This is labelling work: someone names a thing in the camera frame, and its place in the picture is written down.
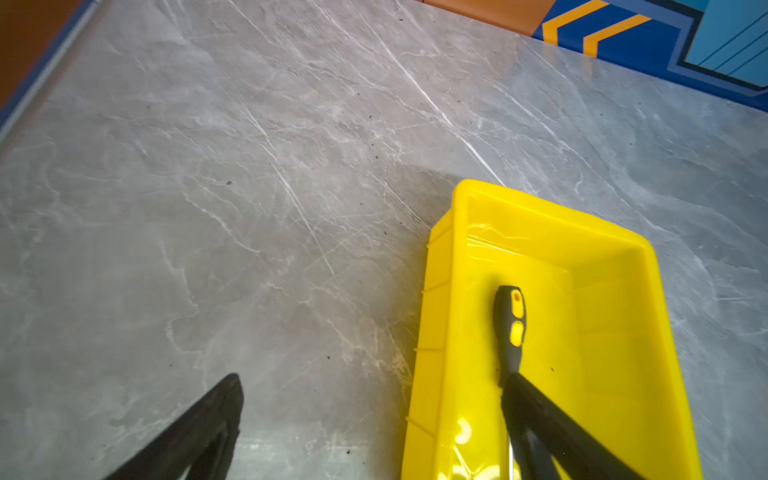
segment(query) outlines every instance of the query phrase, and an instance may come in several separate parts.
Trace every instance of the marble floor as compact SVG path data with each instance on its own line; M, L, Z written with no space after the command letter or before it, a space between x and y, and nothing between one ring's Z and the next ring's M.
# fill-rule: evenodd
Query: marble floor
M768 115L410 0L105 2L0 159L0 470L98 479L228 372L230 477L398 478L463 178L655 246L704 476L768 470Z

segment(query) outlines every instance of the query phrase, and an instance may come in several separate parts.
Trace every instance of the gray marble surface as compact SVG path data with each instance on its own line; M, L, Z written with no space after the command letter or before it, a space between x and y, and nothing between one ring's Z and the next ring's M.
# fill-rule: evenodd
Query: gray marble surface
M472 177L656 247L706 478L768 471L768 115L418 2L107 2L0 160L0 471L100 478L228 372L230 478L397 478Z

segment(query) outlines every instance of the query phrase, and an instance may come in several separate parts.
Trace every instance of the yellow plastic bin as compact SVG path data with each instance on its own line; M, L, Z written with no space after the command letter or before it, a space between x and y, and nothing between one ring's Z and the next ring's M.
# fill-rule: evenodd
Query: yellow plastic bin
M653 247L522 192L464 180L429 237L403 480L509 478L492 323L525 292L520 371L647 478L701 478Z

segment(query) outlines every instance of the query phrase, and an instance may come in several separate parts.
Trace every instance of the yellow arrow stripe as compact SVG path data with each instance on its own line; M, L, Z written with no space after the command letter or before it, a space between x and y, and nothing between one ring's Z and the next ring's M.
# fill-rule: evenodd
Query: yellow arrow stripe
M608 37L612 37L623 31L629 30L630 28L637 27L638 25L643 24L648 20L650 20L650 18L644 17L643 15L635 15L634 17L630 17L630 18L627 18L626 20L622 20L621 22L615 23L610 27L606 27L600 31L596 31L591 35L587 35L586 37L584 37L584 55L589 55L590 57L597 58L598 42L600 40L605 40Z
M605 5L608 5L608 3L603 2L602 0L591 0L590 2L587 2L583 5L579 5L569 12L565 12L563 15L559 15L554 17L552 20L544 22L541 24L541 33L544 36L544 41L553 45L557 45L558 28L569 24L574 20L578 20L581 17L587 16L592 12L596 12L597 10L603 8Z

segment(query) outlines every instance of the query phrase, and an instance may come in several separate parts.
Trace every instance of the blue border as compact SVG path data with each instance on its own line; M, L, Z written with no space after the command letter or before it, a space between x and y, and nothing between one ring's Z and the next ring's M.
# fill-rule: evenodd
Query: blue border
M96 0L83 0L80 6L77 7L74 12L72 12L72 15L70 15L69 20L67 20L67 23L64 24L64 27L53 38L51 44L48 46L48 49L45 51L45 53L43 53L37 63L35 63L35 66L32 67L32 70L27 74L26 77L24 77L24 80L22 80L21 84L16 87L13 95L11 95L11 97L8 99L8 103L3 105L2 110L0 110L0 130L5 126L5 122L7 122L11 117L19 102L22 101L24 95L26 95L29 91L29 88L35 83L35 80L38 79L38 76L40 76L45 66L48 65L51 58L56 55L56 52L61 47L61 44L63 44L67 39L74 26L80 21L80 18L82 18L85 11L88 10L88 7L90 7L92 3L95 2Z

